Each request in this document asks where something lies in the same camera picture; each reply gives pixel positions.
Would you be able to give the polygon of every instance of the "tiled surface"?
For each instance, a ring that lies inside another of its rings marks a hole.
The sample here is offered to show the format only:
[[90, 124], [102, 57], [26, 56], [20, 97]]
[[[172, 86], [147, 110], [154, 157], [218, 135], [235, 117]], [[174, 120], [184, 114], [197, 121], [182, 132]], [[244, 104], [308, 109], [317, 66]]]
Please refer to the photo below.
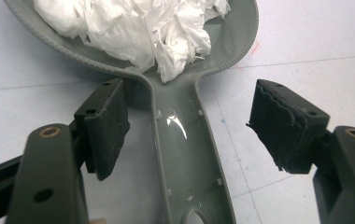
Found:
[[[256, 80], [264, 78], [288, 86], [329, 113], [329, 130], [355, 126], [355, 1], [259, 0], [258, 5], [260, 26], [252, 50], [231, 69], [203, 79], [202, 101], [237, 222], [317, 223], [312, 187], [316, 168], [310, 175], [279, 172], [245, 123]], [[0, 1], [0, 162], [20, 155], [33, 129], [69, 123], [78, 106], [106, 79], [108, 75], [70, 62], [38, 41]], [[130, 139], [149, 140], [149, 135], [140, 134], [150, 130], [149, 123], [140, 113], [131, 115], [137, 132]], [[144, 169], [154, 169], [149, 164]], [[122, 181], [151, 186], [141, 178]], [[136, 196], [157, 204], [152, 195]]]

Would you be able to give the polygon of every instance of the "crumpled white paper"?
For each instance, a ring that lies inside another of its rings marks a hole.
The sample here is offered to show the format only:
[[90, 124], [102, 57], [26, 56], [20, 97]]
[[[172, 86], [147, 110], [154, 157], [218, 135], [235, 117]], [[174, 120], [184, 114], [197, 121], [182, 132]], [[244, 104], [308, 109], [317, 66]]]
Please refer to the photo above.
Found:
[[227, 0], [34, 0], [58, 34], [129, 60], [144, 72], [158, 63], [162, 82], [210, 53], [204, 23], [224, 18]]

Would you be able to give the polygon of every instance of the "scoop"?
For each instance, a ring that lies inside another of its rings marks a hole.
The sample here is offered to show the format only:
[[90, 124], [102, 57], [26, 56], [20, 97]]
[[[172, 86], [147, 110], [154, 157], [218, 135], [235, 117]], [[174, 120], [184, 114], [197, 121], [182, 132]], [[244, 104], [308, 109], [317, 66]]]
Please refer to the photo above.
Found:
[[187, 223], [196, 213], [204, 223], [235, 223], [234, 210], [198, 82], [239, 62], [252, 46], [259, 22], [255, 0], [230, 0], [225, 20], [205, 24], [212, 51], [163, 84], [155, 69], [144, 74], [79, 39], [59, 36], [36, 13], [33, 0], [5, 0], [34, 35], [71, 59], [114, 76], [144, 83], [151, 93], [154, 142], [159, 163], [165, 221]]

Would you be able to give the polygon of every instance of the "gray pan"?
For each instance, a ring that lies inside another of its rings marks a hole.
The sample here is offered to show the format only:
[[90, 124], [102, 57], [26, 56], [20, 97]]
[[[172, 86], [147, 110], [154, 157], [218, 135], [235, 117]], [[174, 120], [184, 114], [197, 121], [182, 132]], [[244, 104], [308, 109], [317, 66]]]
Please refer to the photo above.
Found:
[[33, 0], [5, 0], [14, 15], [38, 38], [73, 60], [118, 77], [144, 83], [151, 94], [151, 113], [160, 185], [167, 223], [186, 223], [196, 213], [204, 223], [235, 223], [230, 194], [209, 123], [198, 94], [201, 77], [239, 62], [255, 39], [259, 15], [255, 0], [230, 0], [225, 21], [208, 21], [212, 50], [203, 61], [186, 66], [163, 84], [156, 69], [139, 74], [129, 62], [84, 46], [79, 39], [55, 33], [36, 13]]

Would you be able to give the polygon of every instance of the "gray dustpan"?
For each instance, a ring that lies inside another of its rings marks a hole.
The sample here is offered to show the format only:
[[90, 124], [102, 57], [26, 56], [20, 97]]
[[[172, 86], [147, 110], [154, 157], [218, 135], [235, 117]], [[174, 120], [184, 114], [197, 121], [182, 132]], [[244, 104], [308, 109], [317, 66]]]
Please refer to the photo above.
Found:
[[144, 83], [151, 93], [153, 133], [168, 223], [186, 223], [197, 213], [205, 223], [235, 223], [218, 151], [198, 95], [201, 77], [239, 62], [253, 44], [258, 28], [255, 0], [230, 0], [225, 21], [205, 25], [212, 52], [186, 66], [167, 84], [155, 69], [139, 74], [129, 62], [86, 47], [81, 40], [57, 35], [35, 12], [33, 0], [5, 0], [17, 18], [42, 41], [79, 63]]

